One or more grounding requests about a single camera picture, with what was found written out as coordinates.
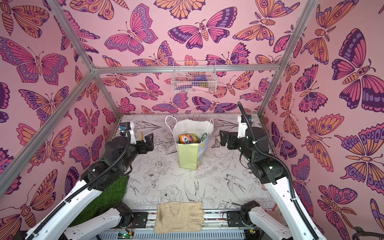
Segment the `green spring tea bag back-side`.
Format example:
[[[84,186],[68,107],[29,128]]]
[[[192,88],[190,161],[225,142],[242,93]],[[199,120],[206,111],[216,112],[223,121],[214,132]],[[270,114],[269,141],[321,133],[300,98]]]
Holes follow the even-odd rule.
[[[209,137],[208,133],[204,133],[201,137],[201,142],[204,142]]]

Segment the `orange Fox's candy bag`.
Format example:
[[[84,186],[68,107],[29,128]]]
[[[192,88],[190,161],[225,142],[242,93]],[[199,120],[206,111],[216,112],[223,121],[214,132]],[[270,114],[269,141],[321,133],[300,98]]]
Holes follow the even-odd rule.
[[[200,139],[196,133],[186,133],[179,135],[180,144],[198,144],[200,143]]]

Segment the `white paper bag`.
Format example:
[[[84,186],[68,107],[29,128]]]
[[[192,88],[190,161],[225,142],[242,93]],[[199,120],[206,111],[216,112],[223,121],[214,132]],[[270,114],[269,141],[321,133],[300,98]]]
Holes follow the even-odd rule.
[[[168,120],[176,120],[173,116],[167,116],[165,119],[166,126],[170,129],[174,142],[177,146],[177,153],[179,157],[179,166],[182,169],[197,170],[198,166],[204,156],[205,150],[214,132],[214,120],[209,121],[193,121],[193,120],[181,120],[176,121],[174,127],[171,127]],[[196,133],[200,139],[198,144],[180,144],[179,135],[186,133]],[[209,137],[201,142],[201,137],[204,133],[208,133]]]

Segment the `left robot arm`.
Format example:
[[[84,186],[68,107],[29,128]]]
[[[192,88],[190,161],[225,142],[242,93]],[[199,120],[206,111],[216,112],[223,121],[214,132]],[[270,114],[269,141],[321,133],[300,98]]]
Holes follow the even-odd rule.
[[[16,240],[88,240],[110,228],[128,226],[132,210],[124,203],[115,204],[105,213],[80,225],[71,227],[75,218],[102,192],[121,176],[127,177],[138,155],[154,150],[154,135],[136,140],[134,124],[121,123],[119,135],[105,144],[102,159],[92,164],[81,176],[72,191],[42,221]]]

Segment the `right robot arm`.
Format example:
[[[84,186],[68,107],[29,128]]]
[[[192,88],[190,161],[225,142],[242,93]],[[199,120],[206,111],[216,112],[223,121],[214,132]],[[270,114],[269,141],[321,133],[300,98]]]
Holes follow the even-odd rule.
[[[251,125],[251,116],[238,102],[241,115],[237,132],[220,131],[221,146],[237,150],[245,158],[248,169],[259,179],[275,200],[286,224],[270,216],[256,201],[241,206],[246,225],[259,227],[273,240],[324,240],[294,189],[287,165],[270,153],[268,135],[264,129]]]

